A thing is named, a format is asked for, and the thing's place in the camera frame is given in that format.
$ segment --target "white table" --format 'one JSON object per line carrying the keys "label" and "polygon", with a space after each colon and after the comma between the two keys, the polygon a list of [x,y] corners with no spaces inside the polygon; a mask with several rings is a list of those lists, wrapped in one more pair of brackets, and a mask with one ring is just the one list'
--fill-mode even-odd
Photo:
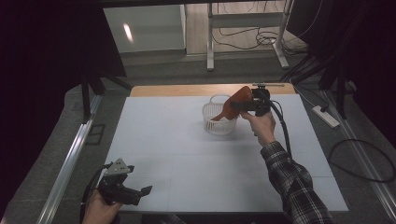
{"label": "white table", "polygon": [[[246,120],[226,136],[205,131],[202,106],[210,96],[128,97],[106,163],[123,158],[133,165],[124,185],[152,185],[138,206],[144,213],[281,212],[269,182],[260,145]],[[313,177],[330,211],[347,206],[297,94],[272,95],[282,104],[293,158]],[[285,146],[280,125],[276,138]]]}

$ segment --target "orange object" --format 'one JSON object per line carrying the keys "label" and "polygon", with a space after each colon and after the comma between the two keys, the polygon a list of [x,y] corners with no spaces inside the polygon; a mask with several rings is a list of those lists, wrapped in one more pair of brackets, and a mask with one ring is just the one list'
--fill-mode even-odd
{"label": "orange object", "polygon": [[242,103],[242,102],[251,102],[251,101],[253,101],[253,97],[251,95],[251,89],[248,86],[244,86],[242,89],[237,91],[224,103],[221,113],[215,116],[212,120],[219,121],[221,118],[234,119],[238,117],[241,111],[238,109],[231,108],[230,102]]}

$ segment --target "checkered shirt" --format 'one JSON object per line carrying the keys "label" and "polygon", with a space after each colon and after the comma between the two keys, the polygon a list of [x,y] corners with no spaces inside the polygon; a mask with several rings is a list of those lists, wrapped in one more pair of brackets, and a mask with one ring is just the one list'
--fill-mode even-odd
{"label": "checkered shirt", "polygon": [[283,211],[294,224],[335,223],[314,192],[311,175],[278,142],[265,146],[261,154],[271,184],[281,196]]}

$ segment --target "wire basket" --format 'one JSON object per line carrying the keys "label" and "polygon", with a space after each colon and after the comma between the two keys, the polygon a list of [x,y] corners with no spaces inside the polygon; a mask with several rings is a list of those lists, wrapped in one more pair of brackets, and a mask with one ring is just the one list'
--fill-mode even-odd
{"label": "wire basket", "polygon": [[226,94],[213,95],[210,98],[209,103],[204,105],[204,107],[202,108],[202,115],[204,116],[204,128],[209,133],[215,135],[225,135],[231,133],[235,129],[237,118],[231,120],[222,118],[219,121],[212,120],[215,116],[221,113],[224,106],[224,103],[214,103],[212,101],[213,98],[218,96],[230,97],[230,95]]}

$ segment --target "person's hand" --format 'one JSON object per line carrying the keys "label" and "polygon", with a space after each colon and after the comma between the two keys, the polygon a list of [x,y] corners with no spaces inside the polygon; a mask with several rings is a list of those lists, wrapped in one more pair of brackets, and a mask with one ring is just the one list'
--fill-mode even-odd
{"label": "person's hand", "polygon": [[257,135],[262,147],[275,142],[274,130],[276,122],[271,111],[261,117],[256,117],[250,115],[246,111],[241,111],[241,117],[250,122],[251,131]]}
{"label": "person's hand", "polygon": [[108,205],[99,191],[93,191],[87,202],[82,224],[109,224],[119,212],[122,203]]}

